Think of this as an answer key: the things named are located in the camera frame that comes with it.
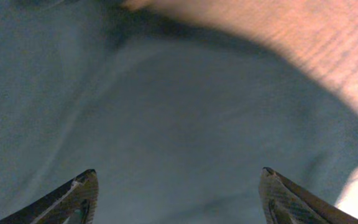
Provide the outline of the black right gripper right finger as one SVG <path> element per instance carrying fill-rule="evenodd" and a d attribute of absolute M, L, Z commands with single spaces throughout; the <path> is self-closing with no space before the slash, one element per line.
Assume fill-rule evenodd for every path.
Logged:
<path fill-rule="evenodd" d="M 262 169 L 259 195 L 267 224 L 358 224 L 357 218 L 269 167 Z"/>

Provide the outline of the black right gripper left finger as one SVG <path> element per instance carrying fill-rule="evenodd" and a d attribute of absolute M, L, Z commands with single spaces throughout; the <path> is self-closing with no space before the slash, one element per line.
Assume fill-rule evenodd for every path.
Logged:
<path fill-rule="evenodd" d="M 88 169 L 0 224 L 92 224 L 98 193 L 96 171 Z"/>

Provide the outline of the black t-shirt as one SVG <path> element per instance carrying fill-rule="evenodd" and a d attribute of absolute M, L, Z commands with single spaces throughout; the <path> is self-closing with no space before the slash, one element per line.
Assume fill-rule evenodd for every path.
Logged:
<path fill-rule="evenodd" d="M 272 167 L 328 203 L 358 115 L 252 42 L 117 1 L 0 1 L 0 219 L 86 169 L 96 223 L 263 223 Z"/>

